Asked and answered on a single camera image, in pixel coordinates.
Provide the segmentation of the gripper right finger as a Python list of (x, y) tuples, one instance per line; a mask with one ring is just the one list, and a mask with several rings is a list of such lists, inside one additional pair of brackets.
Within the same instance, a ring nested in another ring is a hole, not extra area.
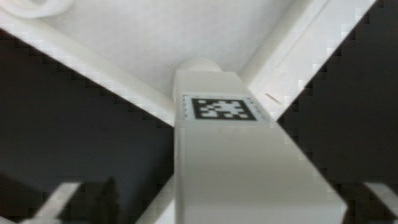
[(398, 183), (367, 182), (365, 185), (392, 214), (390, 218), (372, 221), (370, 224), (398, 224)]

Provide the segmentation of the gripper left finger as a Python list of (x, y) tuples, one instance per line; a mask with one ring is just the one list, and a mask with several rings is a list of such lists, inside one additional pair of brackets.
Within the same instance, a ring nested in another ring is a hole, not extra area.
[(24, 220), (18, 224), (63, 224), (61, 214), (79, 191), (81, 185), (81, 182), (66, 182), (59, 185), (34, 217)]

